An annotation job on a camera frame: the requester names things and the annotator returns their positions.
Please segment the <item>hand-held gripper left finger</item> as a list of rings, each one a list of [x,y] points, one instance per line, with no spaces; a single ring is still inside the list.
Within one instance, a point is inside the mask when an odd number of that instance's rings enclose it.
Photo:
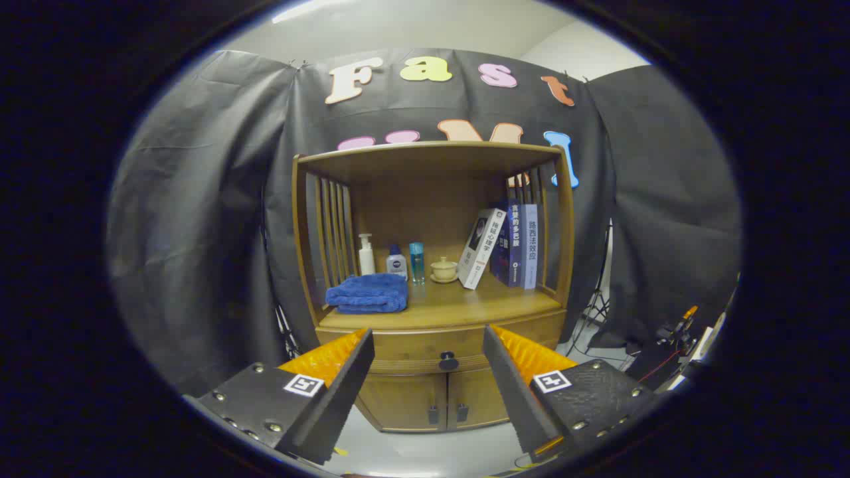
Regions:
[[[252,363],[206,394],[186,399],[232,432],[324,465],[374,357],[373,330],[359,329],[279,366]]]

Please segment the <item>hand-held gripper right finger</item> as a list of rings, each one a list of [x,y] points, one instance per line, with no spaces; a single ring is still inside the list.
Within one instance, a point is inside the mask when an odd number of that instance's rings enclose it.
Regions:
[[[495,325],[483,353],[523,453],[578,459],[651,414],[658,396],[604,360],[582,364]]]

